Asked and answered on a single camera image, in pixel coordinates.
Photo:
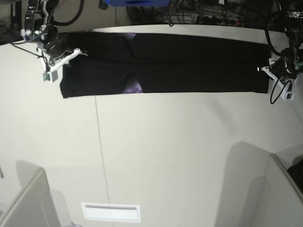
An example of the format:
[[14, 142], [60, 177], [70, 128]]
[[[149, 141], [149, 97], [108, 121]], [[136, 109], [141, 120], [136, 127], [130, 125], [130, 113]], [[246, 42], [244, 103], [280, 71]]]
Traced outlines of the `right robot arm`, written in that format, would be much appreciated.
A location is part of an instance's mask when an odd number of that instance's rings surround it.
[[81, 15], [84, 1], [80, 1], [77, 14], [68, 22], [57, 22], [54, 12], [58, 0], [30, 0], [28, 2], [25, 21], [21, 35], [27, 43], [35, 43], [42, 53], [38, 56], [43, 60], [46, 71], [55, 63], [72, 53], [66, 37], [58, 33], [58, 26], [69, 26]]

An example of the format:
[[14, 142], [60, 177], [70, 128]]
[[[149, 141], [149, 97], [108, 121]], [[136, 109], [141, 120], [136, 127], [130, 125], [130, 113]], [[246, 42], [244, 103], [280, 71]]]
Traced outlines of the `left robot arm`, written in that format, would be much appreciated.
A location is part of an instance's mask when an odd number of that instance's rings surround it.
[[[265, 0], [264, 31], [267, 44], [274, 55], [269, 65], [262, 71], [281, 87], [286, 99], [294, 94], [298, 75], [303, 72], [303, 2], [301, 0]], [[269, 22], [273, 19], [283, 28], [288, 39], [288, 47], [278, 51], [273, 46], [269, 34]]]

